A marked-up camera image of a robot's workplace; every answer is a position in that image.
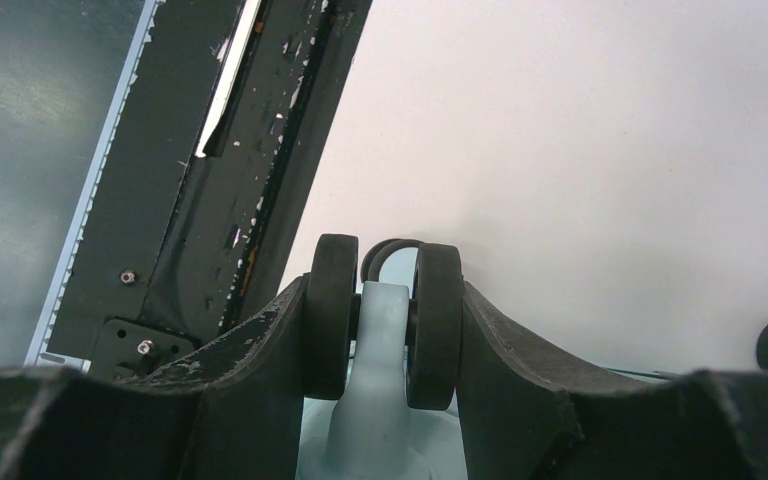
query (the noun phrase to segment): white table surface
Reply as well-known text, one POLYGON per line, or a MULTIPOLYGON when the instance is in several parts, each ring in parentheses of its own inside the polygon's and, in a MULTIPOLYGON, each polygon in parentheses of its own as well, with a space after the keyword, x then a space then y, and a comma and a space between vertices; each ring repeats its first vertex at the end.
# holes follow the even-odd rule
POLYGON ((325 232, 456 245, 591 361, 755 368, 768 2, 376 1, 285 282, 325 232))

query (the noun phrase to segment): gray floor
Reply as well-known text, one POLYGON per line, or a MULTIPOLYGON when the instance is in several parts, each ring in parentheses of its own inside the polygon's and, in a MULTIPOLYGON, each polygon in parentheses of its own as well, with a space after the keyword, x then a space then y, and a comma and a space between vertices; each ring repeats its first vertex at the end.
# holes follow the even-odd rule
POLYGON ((21 365, 142 0, 0 0, 0 366, 21 365))

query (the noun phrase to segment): floor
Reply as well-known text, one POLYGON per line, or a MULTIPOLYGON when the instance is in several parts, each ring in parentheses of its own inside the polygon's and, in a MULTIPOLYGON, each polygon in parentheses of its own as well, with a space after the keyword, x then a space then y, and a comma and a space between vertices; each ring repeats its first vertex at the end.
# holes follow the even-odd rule
POLYGON ((285 283, 325 232, 456 245, 600 364, 756 368, 768 2, 374 3, 285 283))
POLYGON ((142 0, 0 0, 0 366, 20 366, 142 0))

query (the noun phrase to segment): metal strip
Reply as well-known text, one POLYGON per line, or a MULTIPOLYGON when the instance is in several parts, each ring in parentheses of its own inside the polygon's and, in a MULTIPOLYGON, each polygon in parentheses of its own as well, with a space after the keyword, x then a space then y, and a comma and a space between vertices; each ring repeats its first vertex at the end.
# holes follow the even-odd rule
POLYGON ((45 303, 25 356, 25 366, 33 365, 68 365, 86 371, 89 369, 89 360, 68 357, 65 355, 53 355, 46 353, 46 345, 51 336, 54 322, 57 320, 57 312, 60 308, 60 302, 63 299, 63 293, 66 290, 66 284, 69 282, 69 276, 72 272, 72 264, 75 261, 75 255, 78 253, 78 247, 83 240, 84 226, 92 210, 93 198, 95 197, 98 183, 101 180, 101 174, 107 161, 107 154, 110 151, 110 145, 116 135, 116 127, 119 124, 119 117, 125 106, 125 100, 128 98, 131 85, 136 80, 136 70, 142 55, 143 47, 151 41, 150 30, 154 26, 154 15, 157 8, 165 3, 166 0, 146 0, 143 11, 140 14, 140 20, 134 32, 134 38, 131 41, 131 47, 128 50, 128 56, 125 57, 125 64, 122 66, 122 73, 119 75, 119 83, 113 94, 113 100, 110 102, 110 109, 107 112, 107 119, 101 130, 95 154, 93 155, 90 168, 87 173, 84 188, 78 199, 75 208, 75 214, 72 217, 72 224, 69 232, 66 234, 66 240, 63 244, 63 250, 60 253, 60 259, 57 262, 57 268, 54 271, 54 277, 51 286, 48 289, 45 303))

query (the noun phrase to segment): screw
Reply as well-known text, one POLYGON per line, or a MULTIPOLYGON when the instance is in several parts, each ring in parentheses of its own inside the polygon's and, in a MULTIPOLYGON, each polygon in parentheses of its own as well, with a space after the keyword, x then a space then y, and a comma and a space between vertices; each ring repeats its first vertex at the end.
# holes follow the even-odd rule
POLYGON ((130 269, 123 270, 122 273, 119 274, 119 281, 125 285, 131 285, 132 283, 137 281, 137 274, 130 269))
POLYGON ((137 351, 140 352, 140 355, 148 355, 153 349, 154 342, 151 340, 143 340, 139 345, 137 345, 137 351))

